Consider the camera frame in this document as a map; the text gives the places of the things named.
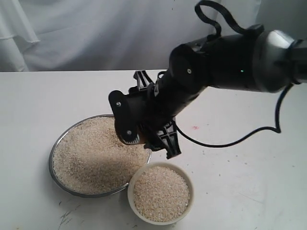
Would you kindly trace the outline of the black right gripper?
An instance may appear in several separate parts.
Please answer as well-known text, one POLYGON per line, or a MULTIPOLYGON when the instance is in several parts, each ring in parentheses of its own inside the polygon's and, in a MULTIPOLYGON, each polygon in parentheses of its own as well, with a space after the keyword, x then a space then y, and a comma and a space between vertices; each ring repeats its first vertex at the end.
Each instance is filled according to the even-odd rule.
POLYGON ((145 149, 166 150, 166 158, 181 154, 175 119, 155 101, 154 82, 145 70, 135 71, 137 85, 126 95, 137 129, 145 136, 145 149))

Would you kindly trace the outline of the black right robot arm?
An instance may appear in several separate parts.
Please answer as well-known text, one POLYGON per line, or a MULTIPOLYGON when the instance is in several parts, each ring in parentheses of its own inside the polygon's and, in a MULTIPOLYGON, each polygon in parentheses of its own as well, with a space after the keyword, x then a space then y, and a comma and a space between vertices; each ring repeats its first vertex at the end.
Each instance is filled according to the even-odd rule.
POLYGON ((137 85, 128 94, 109 95, 116 130, 128 145, 144 144, 152 151, 165 149, 168 159, 181 153, 176 116, 206 88, 253 92, 280 92, 275 125, 280 133, 280 107, 288 91, 307 81, 307 43, 274 30, 255 37, 224 36, 176 47, 169 68, 152 81, 147 73, 134 74, 137 85))

